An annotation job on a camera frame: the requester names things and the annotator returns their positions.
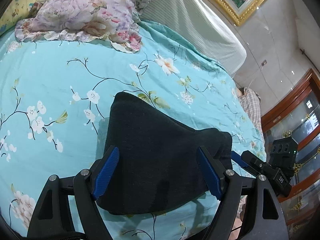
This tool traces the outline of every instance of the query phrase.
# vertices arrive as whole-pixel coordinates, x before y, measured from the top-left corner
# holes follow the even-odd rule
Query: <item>folded black garment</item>
[[[116,215],[175,209],[206,192],[199,146],[232,169],[229,133],[195,130],[124,92],[111,106],[105,151],[110,145],[119,148],[120,159],[97,204]]]

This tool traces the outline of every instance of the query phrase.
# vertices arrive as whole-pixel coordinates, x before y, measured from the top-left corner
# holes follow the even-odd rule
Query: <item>plaid fabric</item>
[[[261,140],[264,145],[264,138],[261,128],[261,110],[260,110],[260,96],[250,88],[244,88],[244,95],[239,97],[239,102],[248,114],[254,127],[257,128],[261,135]]]

